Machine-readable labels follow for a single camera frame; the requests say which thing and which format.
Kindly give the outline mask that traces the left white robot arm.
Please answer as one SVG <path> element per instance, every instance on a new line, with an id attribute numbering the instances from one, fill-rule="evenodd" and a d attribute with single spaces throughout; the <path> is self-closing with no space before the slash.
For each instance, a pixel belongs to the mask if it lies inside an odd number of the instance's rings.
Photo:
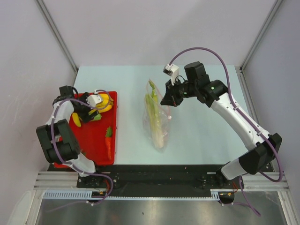
<path id="1" fill-rule="evenodd" d="M 79 96 L 72 86 L 62 86 L 59 90 L 60 95 L 52 103 L 53 112 L 49 120 L 36 129 L 44 156 L 50 164 L 68 166 L 81 177 L 87 177 L 87 182 L 97 188 L 103 184 L 103 175 L 96 171 L 95 163 L 82 153 L 69 122 L 73 113 L 77 113 L 83 123 L 100 119 L 100 113 L 90 108 L 88 100 L 101 98 L 87 92 Z"/>

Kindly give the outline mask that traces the green celery stalk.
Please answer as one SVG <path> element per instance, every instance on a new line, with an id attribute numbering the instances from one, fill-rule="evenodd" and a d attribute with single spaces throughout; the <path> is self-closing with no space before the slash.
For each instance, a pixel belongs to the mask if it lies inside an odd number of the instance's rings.
<path id="1" fill-rule="evenodd" d="M 157 149 L 161 149 L 164 146 L 164 134 L 161 125 L 156 86 L 152 80 L 148 80 L 148 84 L 151 87 L 151 92 L 147 92 L 145 95 L 145 106 L 149 119 L 150 134 L 154 146 Z"/>

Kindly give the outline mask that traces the clear zip top bag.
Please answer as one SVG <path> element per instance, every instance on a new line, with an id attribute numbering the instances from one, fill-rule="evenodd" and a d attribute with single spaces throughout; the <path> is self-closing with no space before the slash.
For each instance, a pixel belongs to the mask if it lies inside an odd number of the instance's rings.
<path id="1" fill-rule="evenodd" d="M 157 152 L 164 152 L 168 143 L 169 123 L 172 119 L 170 107 L 161 105 L 161 95 L 155 83 L 149 79 L 144 95 L 143 129 Z"/>

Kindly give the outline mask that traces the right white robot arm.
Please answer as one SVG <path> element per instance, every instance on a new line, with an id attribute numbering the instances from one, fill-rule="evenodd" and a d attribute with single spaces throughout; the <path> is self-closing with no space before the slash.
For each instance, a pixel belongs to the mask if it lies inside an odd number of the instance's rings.
<path id="1" fill-rule="evenodd" d="M 209 79 L 202 63 L 187 64 L 184 70 L 187 80 L 180 82 L 178 66 L 172 64 L 164 67 L 163 72 L 171 78 L 165 84 L 161 105 L 179 106 L 183 99 L 196 97 L 230 125 L 247 149 L 245 154 L 218 170 L 216 182 L 221 188 L 229 187 L 233 179 L 246 173 L 255 175 L 275 159 L 282 143 L 279 134 L 271 135 L 250 118 L 220 80 Z"/>

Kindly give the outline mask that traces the yellow banana bunch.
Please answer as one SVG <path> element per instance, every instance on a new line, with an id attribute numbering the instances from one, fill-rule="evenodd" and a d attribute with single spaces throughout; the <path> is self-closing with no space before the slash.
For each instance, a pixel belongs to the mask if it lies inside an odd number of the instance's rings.
<path id="1" fill-rule="evenodd" d="M 103 102 L 98 104 L 96 108 L 98 108 L 99 113 L 105 113 L 112 109 L 114 100 L 106 93 L 100 93 L 103 98 Z"/>

